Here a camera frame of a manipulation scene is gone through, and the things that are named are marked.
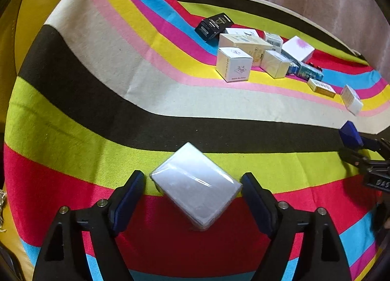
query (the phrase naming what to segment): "pile of boxes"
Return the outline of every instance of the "pile of boxes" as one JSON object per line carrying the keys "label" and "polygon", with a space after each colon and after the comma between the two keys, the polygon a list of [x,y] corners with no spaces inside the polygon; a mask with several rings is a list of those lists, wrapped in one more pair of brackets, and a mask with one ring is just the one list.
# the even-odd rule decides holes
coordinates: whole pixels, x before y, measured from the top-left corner
{"label": "pile of boxes", "polygon": [[[280,36],[264,32],[260,38],[255,29],[231,28],[233,21],[224,13],[204,19],[195,31],[205,40],[219,35],[217,72],[227,82],[247,81],[251,67],[261,67],[274,79],[295,75],[316,93],[334,98],[336,92],[322,82],[322,69],[308,63],[314,47],[295,36],[283,43]],[[346,85],[341,98],[347,109],[357,115],[363,107],[357,93]]]}

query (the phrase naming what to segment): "red stripe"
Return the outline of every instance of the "red stripe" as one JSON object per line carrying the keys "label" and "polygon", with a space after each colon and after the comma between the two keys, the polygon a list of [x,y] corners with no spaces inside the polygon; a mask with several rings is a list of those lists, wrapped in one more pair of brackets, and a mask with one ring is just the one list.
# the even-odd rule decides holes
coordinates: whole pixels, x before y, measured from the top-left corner
{"label": "red stripe", "polygon": [[[177,0],[164,0],[167,2],[176,12],[182,16],[182,18],[190,24],[192,27],[197,27],[200,21],[204,17],[190,14]],[[238,28],[247,28],[246,26],[236,24],[235,27]],[[263,31],[256,30],[259,35],[263,36]],[[336,70],[342,73],[347,74],[361,74],[365,72],[370,72],[373,70],[371,66],[359,64],[356,62],[345,61],[325,52],[315,50],[313,57],[309,60],[315,65],[321,66],[326,69]]]}
{"label": "red stripe", "polygon": [[[24,158],[7,146],[4,160],[12,215],[20,237],[30,245],[42,244],[61,206],[89,207],[112,193]],[[312,211],[317,205],[327,208],[340,233],[375,203],[374,194],[361,185],[359,176],[276,198],[303,210]],[[86,251],[94,255],[87,235]],[[298,256],[301,239],[297,237],[291,259]],[[242,198],[236,198],[210,229],[199,232],[168,199],[156,196],[141,199],[128,229],[117,240],[132,270],[198,278],[254,271],[269,243]],[[194,265],[198,267],[195,274]]]}

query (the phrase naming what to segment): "tablecloth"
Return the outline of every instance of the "tablecloth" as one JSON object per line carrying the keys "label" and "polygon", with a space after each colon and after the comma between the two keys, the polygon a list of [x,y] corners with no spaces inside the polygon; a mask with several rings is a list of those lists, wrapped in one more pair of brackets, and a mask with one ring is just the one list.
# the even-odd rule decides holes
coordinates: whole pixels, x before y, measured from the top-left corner
{"label": "tablecloth", "polygon": [[[238,27],[316,48],[311,62],[339,93],[348,83],[364,104],[355,117],[340,96],[312,92],[296,77],[274,80],[252,68],[226,83],[215,71],[217,41],[194,32],[225,12]],[[325,207],[361,280],[378,255],[371,231],[377,194],[337,150],[347,120],[389,138],[390,87],[339,40],[272,5],[253,0],[61,0],[36,37],[10,100],[4,168],[18,234],[35,263],[58,209],[107,198],[133,170],[149,175],[187,141],[235,179],[252,172],[278,200]],[[372,158],[380,156],[367,152]],[[90,237],[85,249],[101,280]],[[292,279],[302,236],[283,281]],[[117,243],[137,280],[250,280],[269,244],[240,195],[206,231],[147,179]]]}

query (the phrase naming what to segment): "barcode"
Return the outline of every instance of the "barcode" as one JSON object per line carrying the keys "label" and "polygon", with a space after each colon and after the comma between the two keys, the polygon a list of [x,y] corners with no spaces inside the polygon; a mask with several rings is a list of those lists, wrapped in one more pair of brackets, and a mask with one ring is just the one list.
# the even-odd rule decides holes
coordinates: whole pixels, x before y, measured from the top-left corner
{"label": "barcode", "polygon": [[275,42],[275,41],[270,40],[270,39],[268,39],[267,42],[270,43],[270,44],[272,44],[273,46],[278,46],[278,47],[280,47],[280,42]]}

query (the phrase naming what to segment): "metal screw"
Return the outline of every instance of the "metal screw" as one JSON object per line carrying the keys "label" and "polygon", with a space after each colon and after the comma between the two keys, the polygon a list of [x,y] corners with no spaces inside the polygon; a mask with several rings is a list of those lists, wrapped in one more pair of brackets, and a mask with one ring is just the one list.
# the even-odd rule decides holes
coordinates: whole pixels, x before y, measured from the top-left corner
{"label": "metal screw", "polygon": [[320,215],[322,215],[322,216],[323,216],[323,215],[326,215],[326,209],[323,208],[323,207],[318,208],[317,211],[318,211],[318,213],[319,213]]}
{"label": "metal screw", "polygon": [[289,205],[288,205],[286,202],[284,202],[284,201],[279,202],[279,203],[278,203],[278,206],[279,206],[279,208],[281,208],[282,210],[285,210],[285,209],[289,208]]}
{"label": "metal screw", "polygon": [[69,211],[69,207],[63,206],[60,208],[60,214],[66,214]]}
{"label": "metal screw", "polygon": [[108,200],[106,200],[106,199],[101,199],[101,200],[98,200],[97,201],[97,205],[99,206],[99,207],[104,207],[104,206],[106,206],[108,204]]}

